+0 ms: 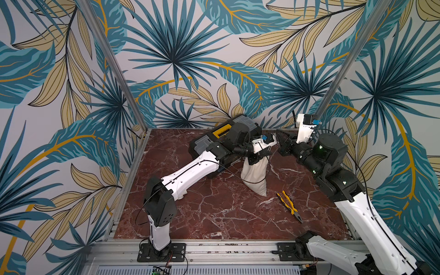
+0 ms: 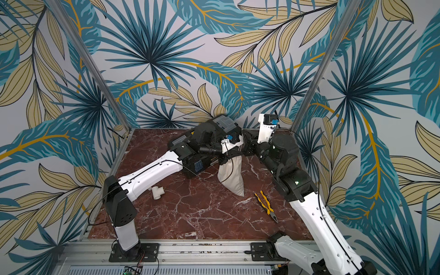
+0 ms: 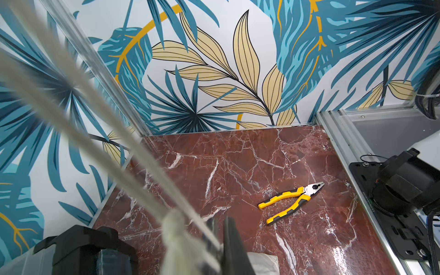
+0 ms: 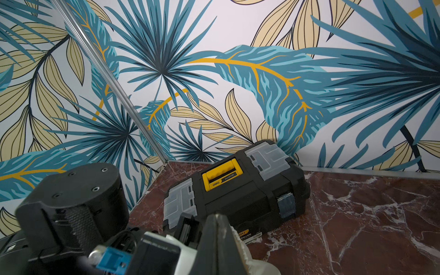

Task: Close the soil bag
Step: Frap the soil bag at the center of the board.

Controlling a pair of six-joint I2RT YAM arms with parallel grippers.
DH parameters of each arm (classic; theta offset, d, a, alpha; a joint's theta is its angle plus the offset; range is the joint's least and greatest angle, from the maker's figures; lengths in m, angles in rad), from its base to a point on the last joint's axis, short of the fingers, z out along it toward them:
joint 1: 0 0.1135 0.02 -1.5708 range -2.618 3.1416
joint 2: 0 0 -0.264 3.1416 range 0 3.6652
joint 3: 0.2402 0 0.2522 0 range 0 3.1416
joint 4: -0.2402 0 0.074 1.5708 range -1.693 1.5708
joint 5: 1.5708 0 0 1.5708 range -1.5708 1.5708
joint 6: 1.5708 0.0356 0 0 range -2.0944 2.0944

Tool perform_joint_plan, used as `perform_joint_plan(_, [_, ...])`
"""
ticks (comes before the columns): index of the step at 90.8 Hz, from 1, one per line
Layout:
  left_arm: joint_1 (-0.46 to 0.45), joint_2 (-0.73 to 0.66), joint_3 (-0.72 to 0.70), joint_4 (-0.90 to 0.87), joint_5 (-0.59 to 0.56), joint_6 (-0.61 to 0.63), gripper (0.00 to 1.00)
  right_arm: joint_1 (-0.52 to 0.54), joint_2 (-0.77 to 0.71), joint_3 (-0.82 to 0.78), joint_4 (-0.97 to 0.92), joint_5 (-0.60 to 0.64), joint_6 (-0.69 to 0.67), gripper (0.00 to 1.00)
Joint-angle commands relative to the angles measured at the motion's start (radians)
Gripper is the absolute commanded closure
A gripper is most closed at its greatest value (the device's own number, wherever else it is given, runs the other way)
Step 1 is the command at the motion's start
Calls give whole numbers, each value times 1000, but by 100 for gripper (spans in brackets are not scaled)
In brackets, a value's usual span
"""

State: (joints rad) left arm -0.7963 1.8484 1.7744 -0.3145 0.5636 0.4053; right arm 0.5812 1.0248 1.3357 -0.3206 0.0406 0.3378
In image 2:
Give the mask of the cream cloth drawstring bag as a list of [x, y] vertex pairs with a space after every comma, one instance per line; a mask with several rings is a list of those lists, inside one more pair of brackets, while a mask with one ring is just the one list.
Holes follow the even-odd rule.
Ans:
[[242, 177], [242, 152], [240, 146], [227, 141], [221, 142], [222, 155], [219, 157], [218, 180], [229, 191], [237, 196], [244, 197], [244, 180]]

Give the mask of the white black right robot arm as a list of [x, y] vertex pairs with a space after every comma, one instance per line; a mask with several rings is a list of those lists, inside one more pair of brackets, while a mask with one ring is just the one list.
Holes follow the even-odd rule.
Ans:
[[328, 214], [319, 189], [298, 165], [299, 147], [293, 136], [275, 133], [267, 141], [259, 141], [254, 131], [244, 131], [245, 156], [255, 155], [271, 173], [273, 184], [281, 196], [299, 215], [319, 251], [294, 241], [282, 232], [268, 242], [275, 254], [310, 275], [375, 275], [377, 269], [364, 261], [343, 237]]

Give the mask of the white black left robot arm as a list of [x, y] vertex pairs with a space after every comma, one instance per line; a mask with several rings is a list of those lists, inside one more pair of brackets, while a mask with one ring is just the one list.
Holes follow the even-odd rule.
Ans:
[[235, 195], [244, 196], [240, 147], [242, 131], [236, 123], [224, 124], [221, 118], [202, 123], [172, 140], [168, 151], [136, 172], [104, 182], [103, 204], [109, 215], [119, 249], [128, 258], [137, 258], [141, 244], [135, 229], [137, 214], [133, 202], [164, 178], [181, 170], [198, 175], [213, 162], [220, 164], [218, 180]]

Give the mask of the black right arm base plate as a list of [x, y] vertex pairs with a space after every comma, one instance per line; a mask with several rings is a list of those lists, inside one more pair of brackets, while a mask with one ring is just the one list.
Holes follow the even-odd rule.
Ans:
[[252, 261], [292, 261], [293, 256], [286, 251], [282, 251], [272, 242], [251, 242], [250, 249], [245, 254], [251, 255]]

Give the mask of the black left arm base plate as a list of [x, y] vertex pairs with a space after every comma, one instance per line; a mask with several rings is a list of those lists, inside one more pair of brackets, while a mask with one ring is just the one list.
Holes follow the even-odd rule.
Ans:
[[155, 262], [159, 247], [158, 243], [138, 243], [125, 252], [117, 242], [112, 245], [109, 262]]

